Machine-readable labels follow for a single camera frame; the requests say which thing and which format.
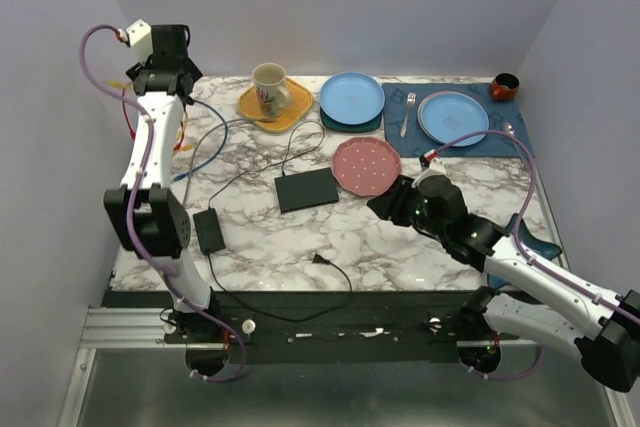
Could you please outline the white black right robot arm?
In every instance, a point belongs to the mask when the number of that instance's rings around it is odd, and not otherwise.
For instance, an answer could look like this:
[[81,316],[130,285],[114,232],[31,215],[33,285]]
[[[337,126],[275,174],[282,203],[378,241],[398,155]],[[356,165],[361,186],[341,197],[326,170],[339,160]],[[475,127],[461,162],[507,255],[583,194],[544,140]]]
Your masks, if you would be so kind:
[[528,304],[479,288],[444,323],[460,340],[506,333],[563,351],[596,381],[629,392],[639,378],[639,294],[621,296],[556,266],[520,244],[515,232],[468,211],[443,175],[400,176],[367,203],[382,220],[436,240],[455,261],[506,280],[534,298]]

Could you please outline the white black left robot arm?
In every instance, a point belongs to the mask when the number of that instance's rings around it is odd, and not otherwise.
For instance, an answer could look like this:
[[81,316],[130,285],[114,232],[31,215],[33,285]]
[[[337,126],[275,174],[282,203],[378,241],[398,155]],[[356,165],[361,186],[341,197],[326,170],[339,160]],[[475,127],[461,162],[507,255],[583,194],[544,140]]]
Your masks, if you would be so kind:
[[122,247],[161,276],[175,311],[190,314],[188,331],[209,342],[220,334],[222,319],[209,309],[212,290],[188,252],[190,219],[171,190],[176,136],[202,76],[188,54],[190,30],[138,20],[120,36],[138,57],[127,72],[138,124],[127,170],[119,187],[105,192],[104,206]]

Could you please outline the dark grey network switch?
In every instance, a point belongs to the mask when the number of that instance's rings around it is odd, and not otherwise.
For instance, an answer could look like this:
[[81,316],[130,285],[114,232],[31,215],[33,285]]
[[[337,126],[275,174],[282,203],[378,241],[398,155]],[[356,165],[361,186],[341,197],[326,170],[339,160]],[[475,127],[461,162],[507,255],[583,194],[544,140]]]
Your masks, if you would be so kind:
[[337,183],[329,167],[275,179],[276,195],[282,214],[339,201]]

